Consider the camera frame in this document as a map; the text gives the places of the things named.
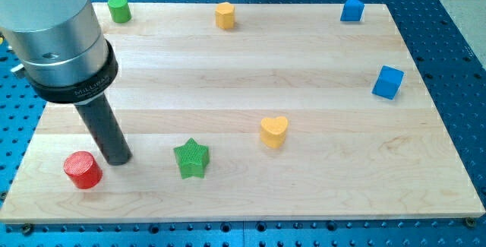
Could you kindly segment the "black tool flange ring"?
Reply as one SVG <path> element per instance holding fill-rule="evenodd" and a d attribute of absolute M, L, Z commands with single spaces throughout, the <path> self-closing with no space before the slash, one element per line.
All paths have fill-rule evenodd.
<path fill-rule="evenodd" d="M 48 87 L 35 81 L 26 71 L 26 79 L 42 99 L 52 103 L 79 103 L 102 93 L 115 80 L 118 63 L 111 43 L 105 40 L 108 56 L 101 69 L 85 81 L 65 87 Z"/>

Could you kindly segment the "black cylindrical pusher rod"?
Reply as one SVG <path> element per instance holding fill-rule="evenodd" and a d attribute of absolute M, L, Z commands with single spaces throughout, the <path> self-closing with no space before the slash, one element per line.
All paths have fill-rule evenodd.
<path fill-rule="evenodd" d="M 109 165 L 123 165 L 131 159 L 130 147 L 104 93 L 75 108 Z"/>

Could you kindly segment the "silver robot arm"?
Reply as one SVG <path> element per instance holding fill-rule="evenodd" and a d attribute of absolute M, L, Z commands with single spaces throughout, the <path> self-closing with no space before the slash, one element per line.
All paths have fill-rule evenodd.
<path fill-rule="evenodd" d="M 52 103 L 75 105 L 108 164 L 131 158 L 105 97 L 118 63 L 91 0 L 1 0 L 1 32 L 20 59 L 13 72 Z"/>

